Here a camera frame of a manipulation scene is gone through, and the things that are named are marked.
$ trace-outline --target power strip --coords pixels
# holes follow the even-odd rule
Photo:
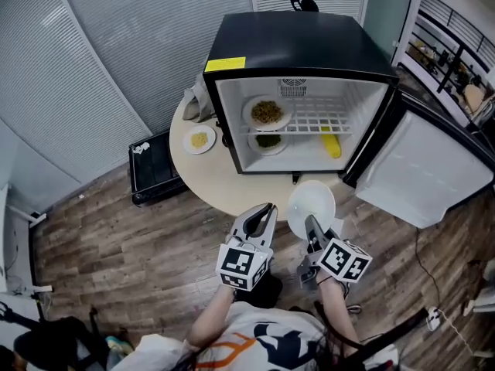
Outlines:
[[[428,330],[430,331],[435,331],[440,326],[440,312],[437,307],[432,306],[428,310],[426,325],[428,326]]]

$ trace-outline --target white bowl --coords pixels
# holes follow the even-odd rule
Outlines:
[[[335,217],[335,198],[328,186],[317,180],[299,184],[288,199],[288,226],[301,239],[308,239],[304,222],[311,214],[314,215],[323,232],[332,226]]]
[[[283,115],[280,120],[278,120],[277,122],[272,122],[271,124],[263,124],[260,121],[254,120],[251,116],[253,107],[256,106],[256,104],[258,104],[259,102],[268,102],[272,100],[282,110]],[[282,129],[283,127],[287,126],[287,124],[290,122],[292,118],[292,109],[289,108],[289,106],[283,99],[273,97],[271,95],[261,95],[253,97],[244,105],[244,108],[242,109],[242,118],[251,128],[258,129],[259,131],[277,131],[278,129]]]
[[[207,143],[203,147],[194,148],[191,143],[191,137],[193,136],[193,134],[201,133],[201,132],[207,134]],[[183,146],[184,149],[190,154],[203,154],[204,152],[207,152],[208,150],[210,150],[210,148],[213,147],[216,138],[217,138],[217,133],[215,132],[214,129],[212,129],[212,127],[209,127],[207,125],[198,125],[194,128],[189,129],[186,132],[183,139]]]
[[[277,155],[281,153],[282,151],[285,150],[285,148],[288,145],[288,136],[280,136],[280,143],[273,147],[269,148],[262,148],[259,146],[258,142],[256,141],[256,134],[257,133],[262,133],[257,131],[256,129],[250,129],[249,130],[249,135],[247,136],[247,143],[249,144],[249,147],[251,150],[256,151],[258,154],[269,156],[269,155]]]

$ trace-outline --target yellow object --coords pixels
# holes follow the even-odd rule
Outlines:
[[[330,132],[329,127],[322,127],[322,131]],[[322,134],[323,144],[325,145],[326,152],[329,153],[332,158],[340,158],[342,155],[342,149],[340,148],[339,139],[334,134]]]
[[[194,148],[202,148],[208,141],[208,136],[204,132],[195,133],[191,136],[191,145]]]
[[[209,71],[244,69],[244,66],[246,66],[246,56],[208,60],[207,66],[204,68],[204,72],[208,73]]]

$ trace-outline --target black fridge top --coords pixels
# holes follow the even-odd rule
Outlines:
[[[208,60],[245,56],[245,69],[331,69],[394,77],[378,46],[349,16],[243,12],[224,16]]]

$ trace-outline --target yellow sticker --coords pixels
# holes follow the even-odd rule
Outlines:
[[[209,71],[244,69],[244,66],[246,66],[246,56],[241,56],[239,58],[208,60],[204,72],[208,73]]]

